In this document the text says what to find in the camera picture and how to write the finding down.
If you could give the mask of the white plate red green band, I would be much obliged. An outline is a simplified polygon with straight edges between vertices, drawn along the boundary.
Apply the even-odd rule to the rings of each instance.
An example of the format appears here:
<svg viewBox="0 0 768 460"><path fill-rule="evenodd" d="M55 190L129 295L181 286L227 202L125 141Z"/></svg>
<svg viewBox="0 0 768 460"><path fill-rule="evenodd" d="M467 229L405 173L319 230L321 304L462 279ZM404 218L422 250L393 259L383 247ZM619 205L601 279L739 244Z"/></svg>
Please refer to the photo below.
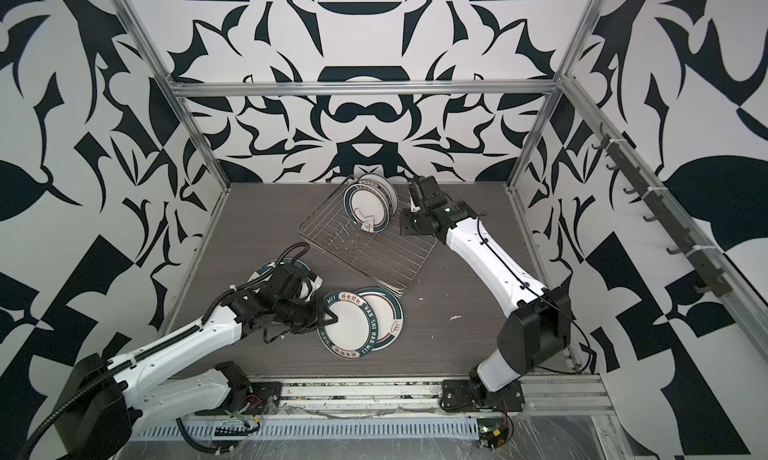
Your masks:
<svg viewBox="0 0 768 460"><path fill-rule="evenodd" d="M294 259L293 257L286 257L283 258L280 261L281 265L289 265L293 264L295 265L299 270L301 270L304 274L307 274L311 271L310 267L301 259ZM256 280L259 277L264 277L266 279L269 278L271 275L271 272L274 270L275 267L275 261L271 261L268 263L263 264L261 267L259 267L257 270L255 270L251 276L249 277L249 281Z"/></svg>

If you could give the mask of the white plate green lettering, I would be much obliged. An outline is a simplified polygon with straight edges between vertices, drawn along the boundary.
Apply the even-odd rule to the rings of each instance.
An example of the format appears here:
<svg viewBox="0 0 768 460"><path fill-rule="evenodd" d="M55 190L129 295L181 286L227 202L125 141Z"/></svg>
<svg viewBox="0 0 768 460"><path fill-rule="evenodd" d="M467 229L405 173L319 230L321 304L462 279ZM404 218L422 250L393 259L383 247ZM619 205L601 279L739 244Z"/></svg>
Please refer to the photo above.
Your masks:
<svg viewBox="0 0 768 460"><path fill-rule="evenodd" d="M344 209L350 221L367 233L386 230L391 220L390 202L384 191L364 182L356 182L343 194Z"/></svg>

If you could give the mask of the wire dish rack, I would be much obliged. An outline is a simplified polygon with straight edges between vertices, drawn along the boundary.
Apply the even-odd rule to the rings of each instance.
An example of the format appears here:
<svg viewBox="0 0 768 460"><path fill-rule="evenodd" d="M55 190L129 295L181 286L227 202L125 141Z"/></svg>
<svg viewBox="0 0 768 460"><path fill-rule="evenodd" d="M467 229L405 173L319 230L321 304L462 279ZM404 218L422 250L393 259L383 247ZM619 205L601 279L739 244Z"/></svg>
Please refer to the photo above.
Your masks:
<svg viewBox="0 0 768 460"><path fill-rule="evenodd" d="M356 226L344 208L344 191L355 178L349 176L298 226L301 238L313 248L362 275L400 298L436 246L430 236L404 236L399 230L402 208L408 206L407 189L398 186L398 208L380 232Z"/></svg>

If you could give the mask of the white plate green rim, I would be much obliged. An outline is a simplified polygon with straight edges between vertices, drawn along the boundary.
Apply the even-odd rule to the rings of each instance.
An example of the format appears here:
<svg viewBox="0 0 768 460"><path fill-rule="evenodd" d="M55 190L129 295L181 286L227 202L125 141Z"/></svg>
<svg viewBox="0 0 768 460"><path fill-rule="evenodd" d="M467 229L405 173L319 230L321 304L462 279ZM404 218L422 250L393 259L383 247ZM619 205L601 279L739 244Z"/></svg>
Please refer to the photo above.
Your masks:
<svg viewBox="0 0 768 460"><path fill-rule="evenodd" d="M360 359L377 343L379 326L372 306L349 291L327 294L322 302L324 325L318 329L322 344L343 359Z"/></svg>

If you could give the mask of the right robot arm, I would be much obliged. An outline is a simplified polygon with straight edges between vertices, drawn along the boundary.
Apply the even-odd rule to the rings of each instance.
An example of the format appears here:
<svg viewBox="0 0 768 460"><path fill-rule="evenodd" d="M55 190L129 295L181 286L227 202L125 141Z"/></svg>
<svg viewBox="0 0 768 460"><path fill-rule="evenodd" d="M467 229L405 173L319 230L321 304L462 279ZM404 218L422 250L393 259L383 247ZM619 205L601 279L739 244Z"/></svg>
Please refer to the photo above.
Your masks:
<svg viewBox="0 0 768 460"><path fill-rule="evenodd" d="M410 206L401 212L400 233L432 236L461 257L499 304L505 323L496 349L470 373L473 395L485 399L565 350L573 315L569 295L547 288L492 237L466 202L454 200L432 176L408 183Z"/></svg>

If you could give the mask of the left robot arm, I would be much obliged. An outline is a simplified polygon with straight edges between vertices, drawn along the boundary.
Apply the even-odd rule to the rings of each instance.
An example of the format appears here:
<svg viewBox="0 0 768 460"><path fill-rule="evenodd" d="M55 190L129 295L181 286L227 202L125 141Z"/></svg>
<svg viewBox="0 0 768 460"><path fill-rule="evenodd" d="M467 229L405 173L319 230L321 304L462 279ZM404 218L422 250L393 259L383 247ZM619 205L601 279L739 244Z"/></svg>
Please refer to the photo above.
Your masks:
<svg viewBox="0 0 768 460"><path fill-rule="evenodd" d="M323 317L315 294L322 279L297 259L220 294L204 315L129 353L93 354L74 368L53 412L29 435L19 458L31 457L56 429L70 459L108 459L139 433L198 412L241 413L252 383L232 361L178 380L176 374L207 355L272 324L302 334Z"/></svg>

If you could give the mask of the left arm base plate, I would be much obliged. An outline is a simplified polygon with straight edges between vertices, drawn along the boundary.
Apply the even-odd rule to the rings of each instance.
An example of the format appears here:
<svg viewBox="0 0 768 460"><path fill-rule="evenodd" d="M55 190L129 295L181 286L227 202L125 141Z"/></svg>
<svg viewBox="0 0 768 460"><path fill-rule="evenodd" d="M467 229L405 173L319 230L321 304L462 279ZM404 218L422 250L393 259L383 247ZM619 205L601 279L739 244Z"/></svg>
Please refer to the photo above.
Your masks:
<svg viewBox="0 0 768 460"><path fill-rule="evenodd" d="M233 387L223 403L216 408L199 410L197 416L234 414L257 416L280 404L283 384L277 381L251 382L248 387Z"/></svg>

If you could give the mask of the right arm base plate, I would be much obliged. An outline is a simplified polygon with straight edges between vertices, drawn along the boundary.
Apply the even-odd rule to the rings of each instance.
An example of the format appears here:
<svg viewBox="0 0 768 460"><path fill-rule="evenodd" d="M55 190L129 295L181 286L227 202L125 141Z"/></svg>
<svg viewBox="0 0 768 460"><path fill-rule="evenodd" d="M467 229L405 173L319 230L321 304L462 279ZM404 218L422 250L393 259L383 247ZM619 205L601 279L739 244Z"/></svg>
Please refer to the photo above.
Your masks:
<svg viewBox="0 0 768 460"><path fill-rule="evenodd" d="M496 392L487 391L479 381L443 380L439 407L449 413L480 411L521 412L525 397L518 381Z"/></svg>

